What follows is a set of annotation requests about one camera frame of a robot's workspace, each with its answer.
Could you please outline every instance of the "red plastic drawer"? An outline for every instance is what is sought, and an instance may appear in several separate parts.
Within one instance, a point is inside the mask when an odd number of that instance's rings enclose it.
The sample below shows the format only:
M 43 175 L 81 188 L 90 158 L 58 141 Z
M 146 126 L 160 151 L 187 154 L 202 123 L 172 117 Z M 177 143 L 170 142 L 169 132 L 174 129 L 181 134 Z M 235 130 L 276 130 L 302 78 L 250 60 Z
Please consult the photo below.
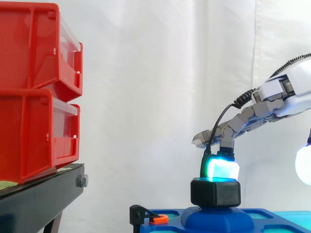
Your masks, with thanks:
M 0 116 L 0 181 L 27 182 L 79 159 L 78 105 L 45 89 L 0 89 Z
M 82 95 L 82 50 L 56 4 L 0 1 L 0 88 L 73 100 Z

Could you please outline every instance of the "white backdrop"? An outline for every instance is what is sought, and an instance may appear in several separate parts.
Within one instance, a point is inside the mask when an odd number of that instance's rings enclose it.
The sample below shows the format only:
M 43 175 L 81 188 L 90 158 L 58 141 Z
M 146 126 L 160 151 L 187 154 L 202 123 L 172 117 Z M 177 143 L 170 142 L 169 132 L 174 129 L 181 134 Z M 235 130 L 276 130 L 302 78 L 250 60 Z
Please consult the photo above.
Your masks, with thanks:
M 89 175 L 60 233 L 131 232 L 132 204 L 190 206 L 203 153 L 193 136 L 287 60 L 311 52 L 307 0 L 55 2 L 84 44 L 84 93 L 74 103 L 79 162 Z M 241 207 L 311 209 L 311 187 L 294 170 L 309 119 L 304 113 L 236 140 Z

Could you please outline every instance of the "white light bulb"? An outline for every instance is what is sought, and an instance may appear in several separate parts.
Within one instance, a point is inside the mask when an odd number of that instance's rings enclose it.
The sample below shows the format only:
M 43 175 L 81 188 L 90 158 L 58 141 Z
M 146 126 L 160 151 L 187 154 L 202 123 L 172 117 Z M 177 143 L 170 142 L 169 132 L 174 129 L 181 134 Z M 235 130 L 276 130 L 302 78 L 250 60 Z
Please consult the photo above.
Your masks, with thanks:
M 300 180 L 311 185 L 311 146 L 303 147 L 297 152 L 295 168 Z

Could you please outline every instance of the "robotic hand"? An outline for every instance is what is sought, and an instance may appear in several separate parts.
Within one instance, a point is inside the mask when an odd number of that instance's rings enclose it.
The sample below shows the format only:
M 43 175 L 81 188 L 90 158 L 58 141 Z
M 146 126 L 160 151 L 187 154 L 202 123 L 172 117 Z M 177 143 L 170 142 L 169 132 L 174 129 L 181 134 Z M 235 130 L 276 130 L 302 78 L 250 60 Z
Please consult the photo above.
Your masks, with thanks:
M 234 138 L 246 131 L 311 108 L 311 53 L 289 60 L 263 85 L 245 92 L 231 106 L 241 109 L 250 100 L 253 105 L 245 107 L 240 114 L 227 122 L 220 125 L 216 123 L 216 130 L 197 134 L 192 143 L 200 148 L 207 145 L 209 149 L 210 146 L 220 143 L 220 150 L 232 153 Z

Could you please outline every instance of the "black cable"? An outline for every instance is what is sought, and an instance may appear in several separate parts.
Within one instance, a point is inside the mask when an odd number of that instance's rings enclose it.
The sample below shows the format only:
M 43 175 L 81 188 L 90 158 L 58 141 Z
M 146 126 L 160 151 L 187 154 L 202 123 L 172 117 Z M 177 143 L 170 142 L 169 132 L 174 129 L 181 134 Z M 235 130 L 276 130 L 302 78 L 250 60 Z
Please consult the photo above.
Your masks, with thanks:
M 217 130 L 217 126 L 220 122 L 220 120 L 223 118 L 223 116 L 225 115 L 226 111 L 231 107 L 235 107 L 237 109 L 241 109 L 246 103 L 248 103 L 251 99 L 252 99 L 252 93 L 255 91 L 255 89 L 250 89 L 246 92 L 244 92 L 242 95 L 240 95 L 239 97 L 237 97 L 237 99 L 234 101 L 234 103 L 229 104 L 224 110 L 223 112 L 220 114 L 220 116 L 218 117 L 214 128 L 212 130 L 212 133 L 210 134 L 210 138 L 208 141 L 208 144 L 206 146 L 206 150 L 207 152 L 210 152 L 210 148 L 211 148 L 211 144 L 213 142 L 216 130 Z

